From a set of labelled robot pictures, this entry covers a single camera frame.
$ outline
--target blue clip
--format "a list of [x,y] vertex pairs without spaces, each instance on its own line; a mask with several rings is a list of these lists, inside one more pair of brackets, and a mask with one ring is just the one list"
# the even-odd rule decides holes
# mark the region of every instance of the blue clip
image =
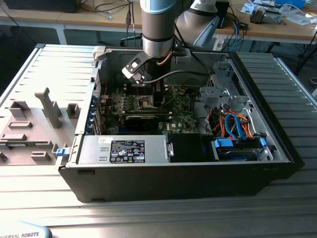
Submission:
[[261,143],[262,147],[265,147],[265,146],[266,146],[266,141],[265,141],[264,138],[261,138],[261,139],[260,139],[260,143]]
[[67,157],[68,148],[59,148],[56,150],[56,156]]
[[227,138],[218,138],[214,141],[214,145],[216,148],[219,147],[233,147],[233,142],[231,139]]

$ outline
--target desk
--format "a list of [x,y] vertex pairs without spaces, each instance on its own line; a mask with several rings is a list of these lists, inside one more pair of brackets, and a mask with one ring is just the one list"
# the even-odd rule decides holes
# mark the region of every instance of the desk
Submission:
[[[10,16],[16,20],[20,26],[31,26],[31,27],[45,27],[54,28],[57,32],[60,44],[66,45],[67,41],[65,38],[65,29],[76,29],[76,30],[93,30],[93,31],[117,31],[125,32],[125,17],[127,13],[127,7],[118,8],[112,11],[112,19],[98,15],[94,12],[87,12],[83,9],[79,9],[77,13],[62,13],[62,12],[51,12],[51,11],[32,11],[32,10],[11,10],[6,7],[3,0],[0,0],[4,9],[9,13]],[[95,5],[104,3],[105,0],[95,0]],[[282,23],[269,24],[264,23],[256,25],[250,23],[249,15],[240,13],[242,6],[246,3],[246,0],[234,0],[232,1],[232,8],[235,11],[237,17],[249,24],[249,29],[245,35],[246,40],[254,41],[269,41],[269,42],[288,42],[288,43],[300,43],[309,44],[315,31],[314,25],[309,24],[306,26],[300,26],[287,19],[283,19]],[[118,1],[115,4],[110,4],[104,7],[104,9],[112,8],[124,4],[123,1]],[[91,1],[88,1],[85,8],[93,10]],[[142,32],[141,26],[141,8],[139,4],[134,4],[135,9],[135,22],[136,32]],[[306,5],[303,11],[317,11],[317,6]],[[14,22],[0,9],[0,24],[2,25],[15,25]],[[223,41],[230,38],[234,33],[234,30],[227,22],[223,29],[217,29],[213,37],[216,38],[216,44],[214,50],[220,50]]]

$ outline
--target gray plastic part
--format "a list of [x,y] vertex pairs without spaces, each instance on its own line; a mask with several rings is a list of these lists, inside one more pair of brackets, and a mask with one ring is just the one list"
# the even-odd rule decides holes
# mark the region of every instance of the gray plastic part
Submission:
[[53,148],[53,143],[48,140],[47,142],[40,142],[35,144],[36,148],[38,149],[52,149]]
[[1,222],[0,223],[0,237],[22,238],[22,237],[35,238],[51,238],[52,232],[47,227],[30,224],[27,222]]
[[77,103],[68,104],[66,111],[68,114],[68,118],[70,118],[70,119],[79,118],[80,109],[79,109],[79,106]]
[[16,119],[25,119],[26,116],[23,111],[28,111],[30,108],[24,101],[14,101],[9,108],[10,112]]
[[25,141],[26,135],[25,134],[3,134],[1,140],[7,141]]
[[56,151],[58,150],[58,145],[54,144],[53,149],[52,149],[52,154],[55,156],[55,158],[57,158],[56,156]]
[[[59,109],[59,107],[58,107],[57,102],[52,101],[52,104],[53,104],[53,108],[54,108],[54,110],[55,110],[57,116],[60,117],[60,116],[61,116],[61,111],[60,111],[60,109]],[[48,115],[46,114],[45,110],[42,109],[42,111],[43,111],[43,113],[44,113],[44,116],[47,118]]]
[[2,162],[5,162],[7,160],[7,156],[5,156],[3,152],[0,152],[0,160],[2,160]]
[[32,151],[31,158],[34,161],[50,161],[51,157],[46,151]]
[[54,108],[53,103],[50,100],[49,93],[50,93],[49,88],[45,88],[44,92],[36,92],[34,93],[34,95],[35,97],[40,99],[43,105],[43,108],[45,110],[45,114],[47,115],[47,117],[52,123],[52,127],[60,128],[61,122],[58,119],[58,113],[56,113],[56,109]]
[[8,127],[10,129],[23,129],[31,128],[33,125],[29,120],[9,121]]

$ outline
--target blue cable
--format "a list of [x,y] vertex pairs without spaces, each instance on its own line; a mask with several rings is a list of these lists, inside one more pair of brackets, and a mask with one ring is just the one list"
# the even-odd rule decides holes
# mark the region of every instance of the blue cable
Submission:
[[233,49],[236,47],[236,43],[237,43],[239,31],[238,31],[238,26],[237,26],[237,24],[234,22],[234,20],[230,19],[230,21],[233,23],[234,28],[235,28],[235,31],[236,31],[236,39],[234,39],[233,46],[232,46],[232,48],[231,48],[231,50],[230,50],[230,51],[233,51]]
[[229,118],[230,116],[233,116],[236,120],[236,124],[237,124],[237,131],[238,131],[238,134],[239,136],[243,139],[243,140],[246,140],[247,138],[245,137],[245,135],[243,134],[243,131],[241,130],[241,127],[240,127],[240,120],[238,119],[238,117],[235,115],[235,114],[228,114],[226,116],[226,119],[224,120],[224,126],[225,126],[225,129],[226,131],[228,132],[229,135],[231,135],[233,137],[233,139],[237,139],[236,136],[234,134],[231,133],[231,131],[229,130],[229,126],[228,126],[228,122],[229,122]]

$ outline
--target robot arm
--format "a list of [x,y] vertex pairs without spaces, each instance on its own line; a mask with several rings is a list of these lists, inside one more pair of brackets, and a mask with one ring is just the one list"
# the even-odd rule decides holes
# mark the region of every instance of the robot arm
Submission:
[[[152,84],[155,106],[159,106],[163,101],[164,76],[176,73],[170,72],[171,56],[177,56],[172,52],[175,20],[179,17],[178,28],[186,32],[189,43],[203,46],[211,39],[219,18],[215,0],[140,0],[140,5],[143,52],[126,64],[122,72],[134,83]],[[142,66],[146,77],[138,72]]]
[[173,45],[174,21],[192,0],[141,0],[143,50],[152,58],[169,54]]

